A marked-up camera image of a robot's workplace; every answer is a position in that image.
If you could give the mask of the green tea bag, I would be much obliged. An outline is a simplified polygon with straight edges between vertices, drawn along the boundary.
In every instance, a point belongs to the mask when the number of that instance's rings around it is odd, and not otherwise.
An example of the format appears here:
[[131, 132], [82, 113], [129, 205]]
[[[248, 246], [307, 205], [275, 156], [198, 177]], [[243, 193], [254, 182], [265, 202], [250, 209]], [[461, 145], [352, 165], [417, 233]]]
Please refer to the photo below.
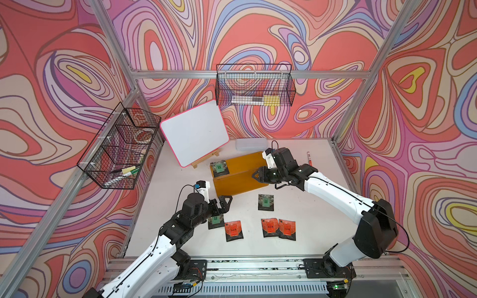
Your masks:
[[210, 167], [214, 178], [225, 176], [230, 173], [226, 160], [212, 162]]
[[224, 216], [221, 214], [219, 216], [212, 216], [208, 218], [207, 226], [209, 230], [225, 227]]
[[258, 210], [259, 211], [274, 211], [275, 202], [274, 195], [259, 194], [258, 195]]

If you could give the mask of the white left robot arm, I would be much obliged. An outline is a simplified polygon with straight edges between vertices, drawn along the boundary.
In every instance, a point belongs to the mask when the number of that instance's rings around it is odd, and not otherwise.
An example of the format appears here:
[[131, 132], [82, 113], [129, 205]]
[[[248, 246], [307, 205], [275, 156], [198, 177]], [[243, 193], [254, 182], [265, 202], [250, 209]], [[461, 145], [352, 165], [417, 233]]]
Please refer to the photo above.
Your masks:
[[100, 290], [91, 288], [84, 298], [150, 298], [164, 284], [190, 268], [190, 256], [181, 247], [197, 226], [229, 211], [232, 196], [206, 201], [203, 192], [193, 192], [182, 208], [163, 224], [158, 236], [127, 269]]

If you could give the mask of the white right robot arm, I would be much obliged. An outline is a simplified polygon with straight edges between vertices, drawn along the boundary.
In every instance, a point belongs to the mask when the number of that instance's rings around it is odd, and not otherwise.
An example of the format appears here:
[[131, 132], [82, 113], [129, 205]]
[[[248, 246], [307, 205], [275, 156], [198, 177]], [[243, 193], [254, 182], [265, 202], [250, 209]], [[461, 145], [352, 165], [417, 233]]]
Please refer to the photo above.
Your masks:
[[388, 201], [360, 196], [315, 167], [299, 165], [287, 148], [266, 149], [262, 157], [266, 165], [254, 172], [254, 180], [276, 189], [294, 186], [323, 199], [357, 224], [354, 236], [334, 245], [322, 258], [321, 270], [326, 276], [335, 277], [340, 269], [365, 257], [379, 259], [397, 239], [398, 224]]

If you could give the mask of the yellow wooden two-tier shelf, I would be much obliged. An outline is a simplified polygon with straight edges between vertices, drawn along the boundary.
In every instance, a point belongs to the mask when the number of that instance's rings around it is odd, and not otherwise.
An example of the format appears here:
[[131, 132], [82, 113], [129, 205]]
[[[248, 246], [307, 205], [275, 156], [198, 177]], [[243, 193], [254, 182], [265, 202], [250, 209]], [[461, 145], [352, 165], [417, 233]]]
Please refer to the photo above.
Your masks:
[[230, 173], [218, 178], [212, 176], [217, 196], [236, 196], [267, 186], [252, 178], [257, 169], [267, 165], [261, 151], [226, 161]]

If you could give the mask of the red tea bag left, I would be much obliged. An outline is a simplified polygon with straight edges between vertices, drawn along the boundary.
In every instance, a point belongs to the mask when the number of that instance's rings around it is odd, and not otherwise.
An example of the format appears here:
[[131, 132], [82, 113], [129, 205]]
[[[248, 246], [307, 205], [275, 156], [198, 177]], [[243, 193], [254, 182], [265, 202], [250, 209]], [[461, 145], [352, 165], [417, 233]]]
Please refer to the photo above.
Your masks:
[[226, 222], [224, 227], [226, 232], [226, 242], [243, 239], [241, 221]]

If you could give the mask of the red tea bag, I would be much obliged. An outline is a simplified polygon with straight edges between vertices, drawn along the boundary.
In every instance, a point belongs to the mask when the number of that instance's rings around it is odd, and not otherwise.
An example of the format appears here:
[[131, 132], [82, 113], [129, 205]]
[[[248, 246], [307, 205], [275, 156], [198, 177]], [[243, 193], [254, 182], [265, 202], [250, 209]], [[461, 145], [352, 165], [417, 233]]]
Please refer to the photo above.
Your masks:
[[226, 242], [243, 239], [241, 221], [226, 222], [224, 227], [226, 232]]
[[279, 223], [278, 219], [261, 219], [262, 233], [264, 238], [278, 237], [279, 236]]
[[296, 241], [296, 222], [280, 219], [279, 238]]

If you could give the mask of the red tea bag middle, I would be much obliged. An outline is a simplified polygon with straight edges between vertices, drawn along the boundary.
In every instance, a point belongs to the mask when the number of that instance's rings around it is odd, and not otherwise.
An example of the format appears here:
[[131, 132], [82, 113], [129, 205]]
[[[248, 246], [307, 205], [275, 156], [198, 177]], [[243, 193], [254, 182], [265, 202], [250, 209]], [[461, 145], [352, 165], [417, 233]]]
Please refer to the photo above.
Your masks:
[[278, 237], [279, 236], [279, 223], [278, 219], [261, 219], [262, 233], [264, 238]]

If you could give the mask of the red tea bag right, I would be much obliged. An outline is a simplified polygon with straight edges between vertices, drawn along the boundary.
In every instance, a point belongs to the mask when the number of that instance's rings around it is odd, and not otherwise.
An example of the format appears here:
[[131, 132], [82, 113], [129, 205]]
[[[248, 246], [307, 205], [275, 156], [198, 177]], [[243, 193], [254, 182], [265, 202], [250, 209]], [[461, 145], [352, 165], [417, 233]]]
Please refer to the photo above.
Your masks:
[[296, 222], [280, 219], [279, 238], [296, 241]]

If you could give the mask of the white plastic pencil case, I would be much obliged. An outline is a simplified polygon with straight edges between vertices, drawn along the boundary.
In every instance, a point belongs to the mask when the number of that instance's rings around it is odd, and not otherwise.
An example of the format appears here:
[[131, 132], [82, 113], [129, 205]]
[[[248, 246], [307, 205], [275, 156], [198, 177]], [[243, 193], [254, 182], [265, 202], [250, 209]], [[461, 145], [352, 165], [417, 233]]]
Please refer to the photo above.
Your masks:
[[265, 151], [268, 148], [268, 140], [265, 138], [237, 139], [237, 151]]

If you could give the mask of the red marker pen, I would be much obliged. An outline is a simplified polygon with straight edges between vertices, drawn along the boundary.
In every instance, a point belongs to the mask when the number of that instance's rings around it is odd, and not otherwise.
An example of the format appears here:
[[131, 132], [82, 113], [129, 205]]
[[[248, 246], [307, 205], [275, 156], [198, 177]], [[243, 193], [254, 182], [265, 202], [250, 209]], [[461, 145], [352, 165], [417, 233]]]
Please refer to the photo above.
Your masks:
[[313, 162], [312, 162], [312, 158], [311, 158], [311, 153], [310, 153], [309, 151], [307, 152], [307, 159], [308, 159], [308, 164], [309, 164], [310, 166], [312, 166], [312, 165], [313, 165]]

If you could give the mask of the wooden whiteboard easel stand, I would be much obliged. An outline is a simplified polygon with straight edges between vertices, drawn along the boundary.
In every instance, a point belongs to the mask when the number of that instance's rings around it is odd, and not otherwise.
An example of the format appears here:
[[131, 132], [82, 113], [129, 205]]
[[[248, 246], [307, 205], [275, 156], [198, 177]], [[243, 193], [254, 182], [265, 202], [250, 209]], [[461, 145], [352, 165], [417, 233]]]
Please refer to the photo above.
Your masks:
[[219, 156], [220, 155], [220, 152], [221, 152], [221, 149], [216, 149], [214, 151], [212, 151], [211, 153], [199, 158], [198, 160], [192, 162], [191, 166], [196, 169], [198, 167], [198, 165], [214, 156]]

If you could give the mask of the yellow sticky notes block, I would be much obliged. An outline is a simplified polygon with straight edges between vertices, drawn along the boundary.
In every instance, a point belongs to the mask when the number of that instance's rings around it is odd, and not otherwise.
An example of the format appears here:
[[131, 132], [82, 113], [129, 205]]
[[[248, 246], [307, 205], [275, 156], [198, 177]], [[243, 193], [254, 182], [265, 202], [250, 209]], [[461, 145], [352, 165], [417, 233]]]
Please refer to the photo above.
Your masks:
[[264, 106], [280, 106], [281, 99], [278, 95], [264, 95], [263, 96], [263, 105]]

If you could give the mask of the pink framed whiteboard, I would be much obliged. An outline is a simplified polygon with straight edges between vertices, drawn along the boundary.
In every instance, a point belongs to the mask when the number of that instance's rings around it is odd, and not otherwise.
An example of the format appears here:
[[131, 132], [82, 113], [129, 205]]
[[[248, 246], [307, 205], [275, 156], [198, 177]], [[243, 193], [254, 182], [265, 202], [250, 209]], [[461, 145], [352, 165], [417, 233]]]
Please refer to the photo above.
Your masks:
[[160, 129], [182, 168], [190, 166], [230, 140], [215, 100], [164, 120]]

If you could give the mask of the green marker in basket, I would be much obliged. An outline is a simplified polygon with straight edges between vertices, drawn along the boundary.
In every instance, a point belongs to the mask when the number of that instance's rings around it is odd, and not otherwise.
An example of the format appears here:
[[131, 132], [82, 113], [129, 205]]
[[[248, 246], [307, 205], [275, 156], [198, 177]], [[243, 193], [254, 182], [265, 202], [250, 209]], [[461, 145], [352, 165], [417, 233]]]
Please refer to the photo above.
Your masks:
[[114, 175], [118, 174], [121, 176], [131, 176], [131, 175], [137, 174], [139, 171], [140, 171], [140, 166], [135, 165], [135, 166], [129, 166], [128, 168], [123, 168], [120, 170], [113, 170], [111, 171], [111, 174], [114, 174]]

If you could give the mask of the tape roll in basket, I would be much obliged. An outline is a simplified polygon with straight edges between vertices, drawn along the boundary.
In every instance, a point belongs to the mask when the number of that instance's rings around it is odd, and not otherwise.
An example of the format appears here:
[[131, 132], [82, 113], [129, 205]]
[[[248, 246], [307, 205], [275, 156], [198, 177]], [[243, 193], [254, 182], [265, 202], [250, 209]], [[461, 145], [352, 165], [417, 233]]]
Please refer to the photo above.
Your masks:
[[137, 144], [148, 144], [149, 142], [152, 141], [154, 136], [154, 129], [151, 128], [142, 128], [138, 129], [134, 133], [134, 141]]

